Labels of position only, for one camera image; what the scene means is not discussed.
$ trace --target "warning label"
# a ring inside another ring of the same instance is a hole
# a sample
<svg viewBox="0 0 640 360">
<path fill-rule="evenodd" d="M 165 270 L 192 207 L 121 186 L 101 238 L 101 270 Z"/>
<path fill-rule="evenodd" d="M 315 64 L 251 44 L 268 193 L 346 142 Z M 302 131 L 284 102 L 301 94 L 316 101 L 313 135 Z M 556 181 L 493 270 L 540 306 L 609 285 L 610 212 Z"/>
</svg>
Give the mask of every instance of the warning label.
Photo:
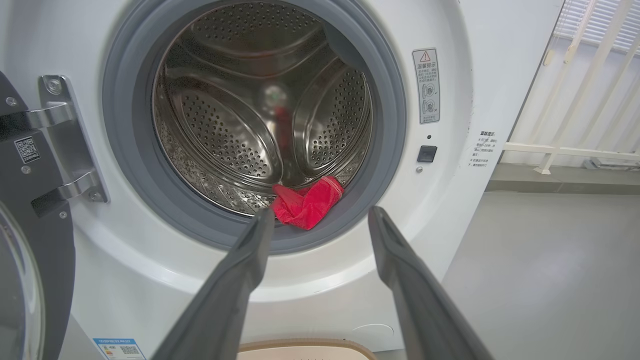
<svg viewBox="0 0 640 360">
<path fill-rule="evenodd" d="M 415 50 L 413 65 L 418 80 L 420 123 L 440 121 L 440 78 L 436 49 Z"/>
<path fill-rule="evenodd" d="M 480 131 L 473 146 L 471 157 L 467 162 L 467 166 L 473 168 L 486 168 L 495 164 L 495 160 L 491 162 L 491 159 L 497 144 L 498 139 L 495 137 L 495 132 Z"/>
</svg>

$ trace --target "energy label sticker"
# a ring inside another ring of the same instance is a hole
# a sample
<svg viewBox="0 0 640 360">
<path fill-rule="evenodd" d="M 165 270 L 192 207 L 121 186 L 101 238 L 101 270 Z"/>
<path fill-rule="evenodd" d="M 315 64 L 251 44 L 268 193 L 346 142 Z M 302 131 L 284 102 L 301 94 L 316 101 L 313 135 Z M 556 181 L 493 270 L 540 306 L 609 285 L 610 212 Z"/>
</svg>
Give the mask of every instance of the energy label sticker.
<svg viewBox="0 0 640 360">
<path fill-rule="evenodd" d="M 109 360 L 147 360 L 133 339 L 93 339 Z"/>
</svg>

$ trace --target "stainless steel drum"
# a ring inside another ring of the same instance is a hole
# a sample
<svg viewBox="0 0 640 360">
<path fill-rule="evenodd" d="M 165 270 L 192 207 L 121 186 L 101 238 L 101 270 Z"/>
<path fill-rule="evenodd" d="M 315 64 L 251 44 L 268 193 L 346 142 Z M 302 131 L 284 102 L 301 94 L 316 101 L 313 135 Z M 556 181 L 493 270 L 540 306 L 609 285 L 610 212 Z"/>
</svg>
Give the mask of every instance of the stainless steel drum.
<svg viewBox="0 0 640 360">
<path fill-rule="evenodd" d="M 347 186 L 371 137 L 364 75 L 332 51 L 322 23 L 279 4 L 217 8 L 164 56 L 156 133 L 192 189 L 235 213 L 271 204 L 271 186 L 325 175 Z"/>
</svg>

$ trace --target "red garment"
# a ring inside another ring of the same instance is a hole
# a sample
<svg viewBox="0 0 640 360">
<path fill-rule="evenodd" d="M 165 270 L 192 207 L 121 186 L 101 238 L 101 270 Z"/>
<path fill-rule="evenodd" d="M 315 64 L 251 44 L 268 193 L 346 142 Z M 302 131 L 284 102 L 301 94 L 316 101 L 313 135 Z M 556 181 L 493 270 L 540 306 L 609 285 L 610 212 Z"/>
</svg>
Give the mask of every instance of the red garment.
<svg viewBox="0 0 640 360">
<path fill-rule="evenodd" d="M 304 230 L 316 226 L 342 197 L 344 189 L 333 176 L 323 176 L 309 188 L 298 191 L 280 184 L 273 185 L 278 195 L 271 204 L 276 217 L 283 224 L 291 224 Z"/>
</svg>

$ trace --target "qr code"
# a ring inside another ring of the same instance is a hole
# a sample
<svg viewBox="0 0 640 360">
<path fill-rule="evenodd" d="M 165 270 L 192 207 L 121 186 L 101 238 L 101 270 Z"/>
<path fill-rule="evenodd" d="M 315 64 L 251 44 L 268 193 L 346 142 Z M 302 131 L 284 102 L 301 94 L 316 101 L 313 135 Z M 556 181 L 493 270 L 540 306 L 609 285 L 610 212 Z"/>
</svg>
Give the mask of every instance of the qr code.
<svg viewBox="0 0 640 360">
<path fill-rule="evenodd" d="M 140 354 L 138 347 L 120 347 L 120 350 L 122 350 L 122 353 L 125 355 Z"/>
<path fill-rule="evenodd" d="M 33 137 L 29 136 L 28 138 L 16 140 L 14 143 L 23 163 L 30 163 L 33 160 L 40 159 L 40 153 L 35 142 L 33 142 Z"/>
</svg>

